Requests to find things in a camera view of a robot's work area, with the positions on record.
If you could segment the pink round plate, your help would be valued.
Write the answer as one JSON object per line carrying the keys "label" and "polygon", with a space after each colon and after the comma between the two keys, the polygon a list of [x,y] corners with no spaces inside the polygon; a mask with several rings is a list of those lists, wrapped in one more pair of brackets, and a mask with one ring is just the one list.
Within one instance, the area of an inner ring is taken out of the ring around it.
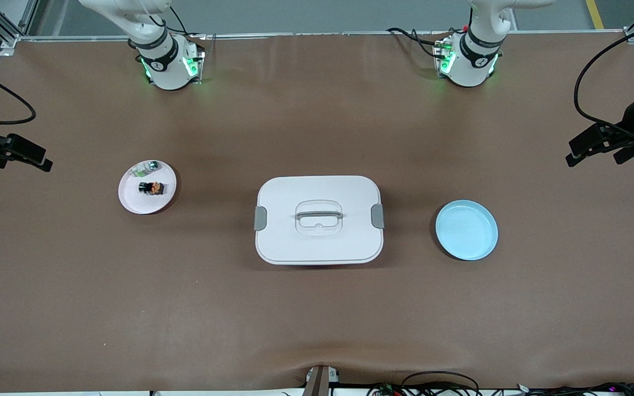
{"label": "pink round plate", "polygon": [[[128,169],[121,177],[117,189],[118,200],[121,205],[127,211],[141,215],[154,214],[165,210],[174,202],[174,198],[176,198],[178,193],[178,176],[172,166],[158,159],[147,159],[144,161],[158,161],[161,163],[161,168],[143,178],[131,177],[128,175]],[[144,195],[138,190],[140,182],[163,183],[165,185],[165,193],[159,196]]]}

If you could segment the blue round plate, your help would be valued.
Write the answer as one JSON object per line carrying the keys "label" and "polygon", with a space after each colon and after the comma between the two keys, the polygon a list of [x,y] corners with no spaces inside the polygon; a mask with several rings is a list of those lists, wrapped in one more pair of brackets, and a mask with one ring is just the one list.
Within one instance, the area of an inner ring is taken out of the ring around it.
{"label": "blue round plate", "polygon": [[455,200],[443,205],[435,218],[434,231],[442,248],[463,261],[489,256],[500,236],[490,211],[471,200]]}

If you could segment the white lidded storage box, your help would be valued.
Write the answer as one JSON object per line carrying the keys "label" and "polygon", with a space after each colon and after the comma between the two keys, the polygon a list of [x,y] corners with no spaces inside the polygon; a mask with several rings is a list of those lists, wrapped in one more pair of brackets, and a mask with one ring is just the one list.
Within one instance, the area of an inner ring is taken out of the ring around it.
{"label": "white lidded storage box", "polygon": [[[267,263],[284,266],[328,266],[368,263],[384,246],[384,229],[374,228],[372,205],[380,190],[361,175],[277,177],[259,189],[256,206],[267,209],[267,225],[255,232],[256,252]],[[340,211],[334,228],[303,228],[296,213]]]}

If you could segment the brown table mat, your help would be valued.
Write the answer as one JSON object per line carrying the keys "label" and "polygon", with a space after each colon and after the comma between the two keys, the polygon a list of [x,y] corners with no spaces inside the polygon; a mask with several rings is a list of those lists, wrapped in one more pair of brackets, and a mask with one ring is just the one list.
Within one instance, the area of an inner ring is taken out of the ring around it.
{"label": "brown table mat", "polygon": [[[0,169],[0,393],[292,388],[319,364],[365,383],[634,382],[634,160],[565,161],[589,124],[575,80],[618,37],[513,34],[475,89],[392,35],[217,40],[178,92],[149,85],[125,42],[20,43],[0,82],[38,116],[0,134],[54,165]],[[178,176],[147,215],[117,193],[143,160]],[[322,174],[377,184],[381,254],[264,262],[262,184]],[[489,256],[438,242],[455,200],[495,218]]]}

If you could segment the green push button switch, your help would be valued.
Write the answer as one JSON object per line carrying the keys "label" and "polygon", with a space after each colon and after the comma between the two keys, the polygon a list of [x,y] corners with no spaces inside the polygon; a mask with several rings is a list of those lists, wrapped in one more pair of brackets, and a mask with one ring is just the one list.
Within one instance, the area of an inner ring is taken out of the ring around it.
{"label": "green push button switch", "polygon": [[161,163],[158,161],[141,161],[129,168],[128,175],[131,177],[143,178],[158,171],[160,168]]}

